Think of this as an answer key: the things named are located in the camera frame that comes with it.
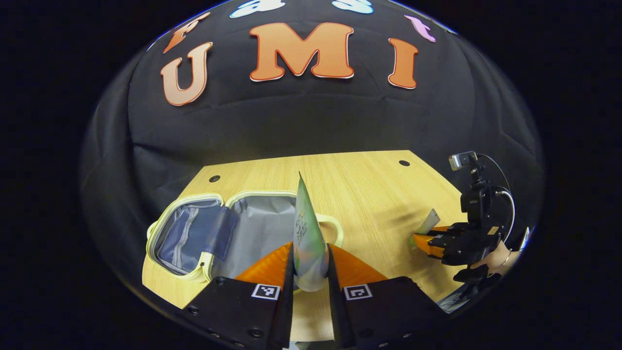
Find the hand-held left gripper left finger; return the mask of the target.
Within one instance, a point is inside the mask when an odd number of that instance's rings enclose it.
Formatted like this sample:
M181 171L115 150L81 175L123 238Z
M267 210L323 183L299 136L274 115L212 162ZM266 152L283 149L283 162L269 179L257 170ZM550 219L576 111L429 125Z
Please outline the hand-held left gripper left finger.
M235 278L217 276L182 310L194 330L229 350L289 347L294 248L289 242Z

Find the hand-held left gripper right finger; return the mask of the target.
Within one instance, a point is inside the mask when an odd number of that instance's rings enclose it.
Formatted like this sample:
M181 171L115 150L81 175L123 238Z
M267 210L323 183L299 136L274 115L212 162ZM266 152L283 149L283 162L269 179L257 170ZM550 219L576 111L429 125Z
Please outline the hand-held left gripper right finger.
M429 350L448 319L411 278L385 277L328 244L329 304L338 350Z

